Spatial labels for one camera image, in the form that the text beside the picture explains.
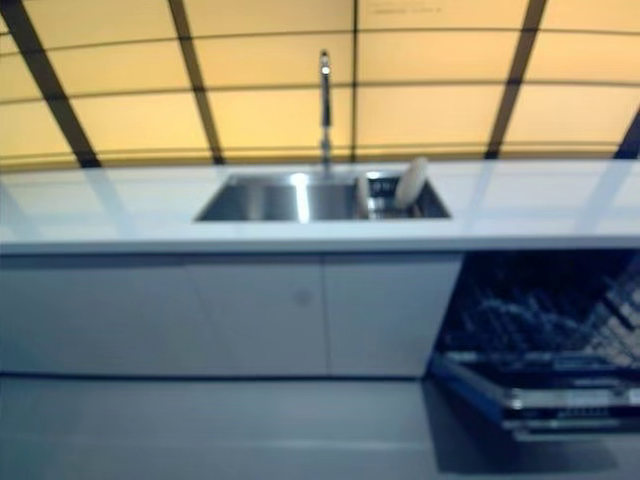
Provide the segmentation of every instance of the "white cabinet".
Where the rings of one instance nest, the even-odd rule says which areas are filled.
[[[1,259],[6,371],[211,374],[228,361],[215,345],[180,258]]]
[[[461,263],[446,253],[325,257],[331,373],[422,375]]]
[[[457,254],[4,257],[0,368],[419,376]]]
[[[187,269],[238,375],[326,375],[319,256],[192,257]]]

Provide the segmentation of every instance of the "illuminated ceiling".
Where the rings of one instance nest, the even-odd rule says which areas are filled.
[[[7,170],[638,154],[638,0],[0,5]]]

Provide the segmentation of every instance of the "lower cabinet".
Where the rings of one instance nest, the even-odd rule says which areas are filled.
[[[0,369],[419,376],[461,255],[0,261]]]
[[[9,257],[0,267],[9,372],[200,375],[228,366],[178,257]]]
[[[325,257],[331,373],[421,376],[461,264],[462,254]]]
[[[319,256],[200,257],[187,270],[237,375],[326,375]]]

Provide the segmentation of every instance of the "wire rack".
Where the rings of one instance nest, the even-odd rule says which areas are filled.
[[[525,269],[512,257],[490,260],[466,272],[440,351],[475,352],[512,366],[532,358],[582,356],[640,368],[640,253],[622,262],[574,256],[569,268],[566,259],[557,264],[564,270],[547,261],[533,282],[513,275]],[[546,280],[555,286],[544,287]]]

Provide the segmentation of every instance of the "kitchen faucet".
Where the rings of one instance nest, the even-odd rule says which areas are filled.
[[[322,167],[326,174],[331,171],[331,141],[329,140],[329,129],[331,128],[330,73],[329,54],[326,50],[322,50],[320,52],[320,86],[322,89],[322,118],[320,122],[322,125],[322,138],[320,139],[320,148],[322,149]]]

